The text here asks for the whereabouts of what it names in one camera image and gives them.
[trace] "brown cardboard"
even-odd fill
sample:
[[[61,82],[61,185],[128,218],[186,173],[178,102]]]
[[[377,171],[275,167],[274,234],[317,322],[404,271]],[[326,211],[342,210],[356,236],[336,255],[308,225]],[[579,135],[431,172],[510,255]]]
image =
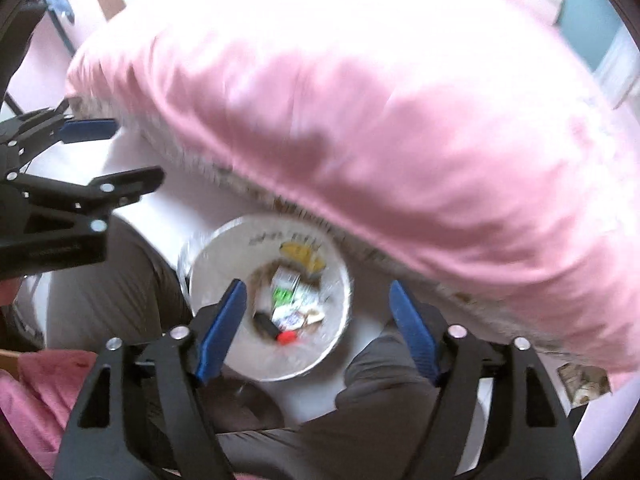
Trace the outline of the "brown cardboard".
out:
[[[18,379],[18,355],[20,352],[0,350],[0,368],[9,372],[15,379]]]

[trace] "teal wall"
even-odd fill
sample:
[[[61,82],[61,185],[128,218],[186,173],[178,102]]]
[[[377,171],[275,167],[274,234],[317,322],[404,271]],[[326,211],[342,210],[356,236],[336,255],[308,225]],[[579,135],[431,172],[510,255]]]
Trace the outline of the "teal wall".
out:
[[[609,0],[564,0],[559,25],[574,50],[595,70],[622,20]]]

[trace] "red cap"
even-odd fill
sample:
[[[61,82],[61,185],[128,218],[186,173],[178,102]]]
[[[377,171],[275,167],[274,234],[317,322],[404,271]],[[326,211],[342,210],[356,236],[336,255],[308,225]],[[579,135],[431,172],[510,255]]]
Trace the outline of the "red cap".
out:
[[[277,336],[276,341],[281,345],[288,345],[289,343],[293,343],[296,339],[298,339],[298,334],[293,330],[289,330]]]

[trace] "blue gripper pad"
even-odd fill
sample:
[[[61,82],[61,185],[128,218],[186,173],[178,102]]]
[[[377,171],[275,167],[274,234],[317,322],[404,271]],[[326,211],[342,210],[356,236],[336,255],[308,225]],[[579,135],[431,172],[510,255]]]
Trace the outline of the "blue gripper pad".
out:
[[[225,303],[219,305],[218,316],[200,345],[200,362],[195,375],[203,384],[220,374],[226,353],[246,310],[246,285],[238,280],[228,292],[225,294],[226,301],[225,298],[221,300]]]
[[[58,137],[65,144],[87,140],[111,139],[118,131],[118,123],[113,119],[88,119],[67,121],[58,130]]]
[[[396,320],[396,325],[404,337],[415,367],[420,375],[427,378],[433,384],[437,384],[440,378],[440,365],[438,364],[438,342],[422,321],[417,309],[422,307],[414,304],[404,286],[394,281],[389,288],[389,308]]]

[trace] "metal screw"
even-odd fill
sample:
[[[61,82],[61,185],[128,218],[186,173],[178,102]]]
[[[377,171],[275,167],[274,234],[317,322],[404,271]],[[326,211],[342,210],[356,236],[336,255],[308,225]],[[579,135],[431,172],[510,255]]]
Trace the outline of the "metal screw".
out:
[[[174,326],[170,331],[169,331],[169,335],[173,338],[173,339],[184,339],[185,337],[187,337],[190,334],[190,330],[188,326],[184,326],[184,325],[178,325],[178,326]]]
[[[104,220],[92,220],[91,221],[91,231],[96,233],[103,233],[107,230],[107,222]]]
[[[447,332],[451,337],[455,339],[462,339],[468,334],[468,331],[462,325],[451,325],[449,328],[447,328]]]
[[[107,350],[117,350],[122,346],[122,339],[120,339],[119,337],[112,337],[107,341],[107,344],[105,346]]]
[[[531,348],[531,343],[526,337],[517,337],[513,340],[513,345],[518,350],[529,350]]]

